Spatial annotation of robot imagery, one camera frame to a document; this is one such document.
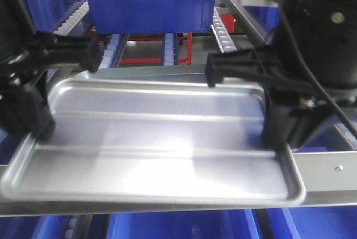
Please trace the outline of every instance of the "blue bin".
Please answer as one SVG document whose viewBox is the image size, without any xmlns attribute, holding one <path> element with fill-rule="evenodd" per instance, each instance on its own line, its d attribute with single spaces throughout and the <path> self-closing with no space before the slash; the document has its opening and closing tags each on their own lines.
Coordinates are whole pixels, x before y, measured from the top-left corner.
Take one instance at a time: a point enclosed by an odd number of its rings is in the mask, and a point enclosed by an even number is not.
<svg viewBox="0 0 357 239">
<path fill-rule="evenodd" d="M 205 32 L 215 0 L 88 0 L 102 34 Z"/>
<path fill-rule="evenodd" d="M 62 239 L 68 216 L 0 218 L 1 239 Z"/>
<path fill-rule="evenodd" d="M 76 9 L 76 0 L 25 0 L 36 30 L 53 32 Z"/>
<path fill-rule="evenodd" d="M 120 213 L 107 239 L 261 239 L 250 210 Z"/>
<path fill-rule="evenodd" d="M 357 238 L 357 207 L 268 209 L 276 239 Z"/>
</svg>

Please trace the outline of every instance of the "metal tray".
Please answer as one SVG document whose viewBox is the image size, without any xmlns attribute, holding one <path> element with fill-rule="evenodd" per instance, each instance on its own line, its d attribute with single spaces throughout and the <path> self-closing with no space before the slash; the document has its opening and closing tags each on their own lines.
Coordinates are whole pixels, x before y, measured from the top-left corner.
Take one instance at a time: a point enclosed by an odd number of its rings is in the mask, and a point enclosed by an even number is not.
<svg viewBox="0 0 357 239">
<path fill-rule="evenodd" d="M 15 200 L 282 207 L 305 188 L 289 150 L 263 149 L 263 90 L 64 80 L 55 132 L 28 136 L 1 180 Z"/>
</svg>

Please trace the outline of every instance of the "black cable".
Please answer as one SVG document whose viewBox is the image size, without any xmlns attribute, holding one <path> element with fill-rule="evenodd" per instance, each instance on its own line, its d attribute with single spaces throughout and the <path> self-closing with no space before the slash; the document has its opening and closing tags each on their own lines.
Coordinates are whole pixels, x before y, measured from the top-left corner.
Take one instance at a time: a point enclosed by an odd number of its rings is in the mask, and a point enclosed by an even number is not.
<svg viewBox="0 0 357 239">
<path fill-rule="evenodd" d="M 323 88 L 323 86 L 319 83 L 319 81 L 315 78 L 309 67 L 306 65 L 303 56 L 300 52 L 299 45 L 297 44 L 297 41 L 295 39 L 294 33 L 291 29 L 290 23 L 285 15 L 285 12 L 282 8 L 282 6 L 279 6 L 278 12 L 281 18 L 281 22 L 283 23 L 283 26 L 288 34 L 288 38 L 291 42 L 291 45 L 294 49 L 294 52 L 299 60 L 299 64 L 301 68 L 303 69 L 303 72 L 305 73 L 306 77 L 310 81 L 310 83 L 316 88 L 317 91 L 321 94 L 323 99 L 325 100 L 326 104 L 330 106 L 330 108 L 334 111 L 334 113 L 339 117 L 341 122 L 347 127 L 347 129 L 351 132 L 351 134 L 357 139 L 357 130 L 353 126 L 352 122 L 348 119 L 347 115 L 343 112 L 343 110 L 337 105 L 336 102 L 330 97 L 330 95 L 326 92 L 326 90 Z"/>
</svg>

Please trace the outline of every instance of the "metal rail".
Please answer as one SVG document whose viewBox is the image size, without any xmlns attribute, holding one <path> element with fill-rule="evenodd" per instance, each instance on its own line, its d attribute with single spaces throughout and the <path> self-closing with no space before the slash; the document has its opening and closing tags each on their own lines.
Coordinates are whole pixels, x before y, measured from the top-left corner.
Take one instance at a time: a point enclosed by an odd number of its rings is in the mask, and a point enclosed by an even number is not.
<svg viewBox="0 0 357 239">
<path fill-rule="evenodd" d="M 234 45 L 216 9 L 214 9 L 213 13 L 213 24 L 211 25 L 211 32 L 215 37 L 217 46 L 221 53 L 237 51 L 237 47 Z"/>
<path fill-rule="evenodd" d="M 270 29 L 258 17 L 252 15 L 244 6 L 240 5 L 239 0 L 221 0 L 221 2 L 237 16 L 242 30 L 254 46 L 258 47 L 271 43 Z"/>
</svg>

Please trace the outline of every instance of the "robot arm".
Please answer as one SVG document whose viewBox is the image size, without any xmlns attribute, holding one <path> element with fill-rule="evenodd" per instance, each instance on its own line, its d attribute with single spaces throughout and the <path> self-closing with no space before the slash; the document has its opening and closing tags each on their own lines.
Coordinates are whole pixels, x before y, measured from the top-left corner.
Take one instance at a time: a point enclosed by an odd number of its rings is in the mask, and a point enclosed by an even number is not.
<svg viewBox="0 0 357 239">
<path fill-rule="evenodd" d="M 0 126 L 21 137 L 52 134 L 46 70 L 81 66 L 97 71 L 102 54 L 94 37 L 36 32 L 20 0 L 0 0 Z"/>
<path fill-rule="evenodd" d="M 267 97 L 263 131 L 267 146 L 278 148 L 288 142 L 296 149 L 322 131 L 324 123 L 335 113 L 326 95 L 311 84 L 307 71 L 343 110 L 355 112 L 357 5 L 356 0 L 275 1 L 286 22 L 281 20 L 272 44 L 230 54 L 211 54 L 206 77 L 211 87 L 223 77 L 262 83 Z"/>
</svg>

